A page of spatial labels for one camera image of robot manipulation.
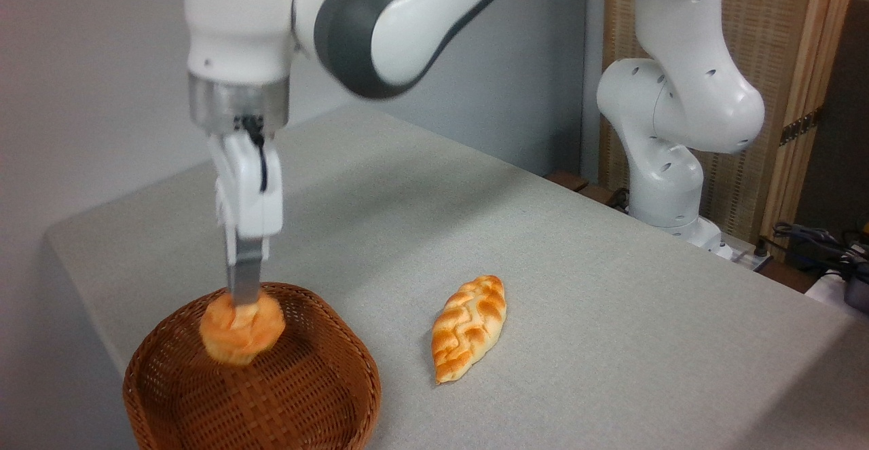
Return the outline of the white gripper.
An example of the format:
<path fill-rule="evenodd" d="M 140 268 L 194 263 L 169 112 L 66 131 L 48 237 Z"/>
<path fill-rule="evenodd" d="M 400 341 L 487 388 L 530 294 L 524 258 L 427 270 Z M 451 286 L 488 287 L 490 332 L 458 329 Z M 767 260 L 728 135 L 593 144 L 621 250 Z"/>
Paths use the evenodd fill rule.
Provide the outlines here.
<path fill-rule="evenodd" d="M 248 132 L 208 137 L 218 172 L 217 199 L 224 227 L 227 291 L 236 307 L 255 304 L 270 237 L 283 226 L 282 166 L 273 140 L 258 147 Z"/>

